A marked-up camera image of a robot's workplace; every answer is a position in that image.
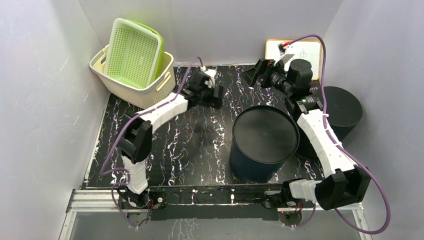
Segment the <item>white perforated strainer basket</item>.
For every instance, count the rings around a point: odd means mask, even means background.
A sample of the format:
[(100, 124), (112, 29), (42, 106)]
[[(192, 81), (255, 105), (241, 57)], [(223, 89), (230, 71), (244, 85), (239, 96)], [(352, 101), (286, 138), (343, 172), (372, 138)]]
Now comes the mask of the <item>white perforated strainer basket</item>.
[(103, 73), (137, 90), (158, 77), (164, 54), (163, 37), (142, 23), (117, 18), (110, 34)]

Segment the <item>dark blue large bucket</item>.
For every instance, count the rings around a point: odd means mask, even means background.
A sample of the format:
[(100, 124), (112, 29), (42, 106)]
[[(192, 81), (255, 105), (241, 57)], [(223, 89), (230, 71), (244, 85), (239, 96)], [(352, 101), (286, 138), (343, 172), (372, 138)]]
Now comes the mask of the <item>dark blue large bucket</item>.
[(243, 110), (232, 125), (229, 164), (243, 181), (265, 183), (298, 149), (300, 133), (283, 110), (256, 105)]

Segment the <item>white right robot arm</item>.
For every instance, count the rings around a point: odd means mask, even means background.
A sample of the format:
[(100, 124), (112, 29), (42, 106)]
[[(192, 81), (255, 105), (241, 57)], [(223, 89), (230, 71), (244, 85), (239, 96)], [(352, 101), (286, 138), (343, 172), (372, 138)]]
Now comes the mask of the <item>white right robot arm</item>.
[(362, 202), (371, 177), (366, 167), (360, 167), (342, 152), (327, 120), (324, 104), (311, 92), (312, 65), (304, 59), (292, 60), (285, 70), (282, 60), (260, 58), (241, 77), (253, 87), (261, 81), (261, 88), (274, 87), (283, 93), (286, 109), (309, 140), (323, 169), (322, 181), (302, 178), (285, 181), (282, 202), (295, 207), (301, 200), (318, 203), (324, 210), (332, 210)]

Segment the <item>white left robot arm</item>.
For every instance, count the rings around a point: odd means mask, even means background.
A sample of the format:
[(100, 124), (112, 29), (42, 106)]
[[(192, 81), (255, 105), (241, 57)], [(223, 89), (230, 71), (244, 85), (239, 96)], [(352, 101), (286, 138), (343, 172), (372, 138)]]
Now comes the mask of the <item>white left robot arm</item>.
[(182, 90), (172, 92), (155, 105), (136, 113), (124, 125), (117, 147), (127, 180), (117, 192), (132, 207), (145, 208), (150, 203), (146, 159), (152, 150), (153, 133), (194, 107), (220, 109), (224, 87), (216, 84), (216, 76), (217, 71), (212, 68), (196, 71)]

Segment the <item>black ribbed bucket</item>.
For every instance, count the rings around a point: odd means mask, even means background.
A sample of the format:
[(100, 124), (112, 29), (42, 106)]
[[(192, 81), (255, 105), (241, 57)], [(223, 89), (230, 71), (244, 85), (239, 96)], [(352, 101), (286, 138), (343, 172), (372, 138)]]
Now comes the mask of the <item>black ribbed bucket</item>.
[[(353, 130), (361, 121), (363, 108), (360, 101), (349, 91), (337, 86), (325, 86), (324, 92), (327, 102), (328, 123), (339, 141)], [(296, 154), (309, 161), (318, 161), (319, 158), (305, 132), (299, 128), (299, 146)]]

